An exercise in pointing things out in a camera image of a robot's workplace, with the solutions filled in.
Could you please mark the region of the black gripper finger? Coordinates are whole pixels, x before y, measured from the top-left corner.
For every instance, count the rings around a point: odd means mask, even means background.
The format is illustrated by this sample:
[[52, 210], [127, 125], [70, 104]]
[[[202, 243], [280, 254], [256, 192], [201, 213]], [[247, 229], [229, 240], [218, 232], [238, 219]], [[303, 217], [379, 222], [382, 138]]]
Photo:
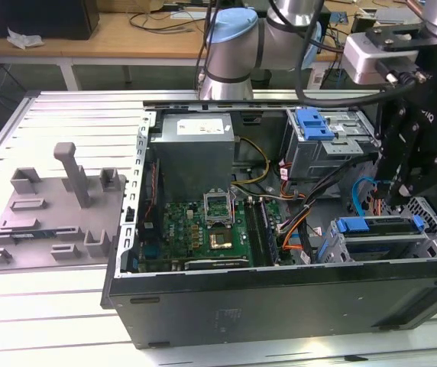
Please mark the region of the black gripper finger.
[[388, 205], [400, 206], [413, 196], [431, 196], [437, 193], [437, 156], [421, 167], [404, 165], [397, 180], [389, 189]]
[[413, 117], [408, 105], [379, 105], [377, 139], [381, 146], [377, 161], [377, 195], [399, 196], [406, 175], [406, 162], [413, 148]]

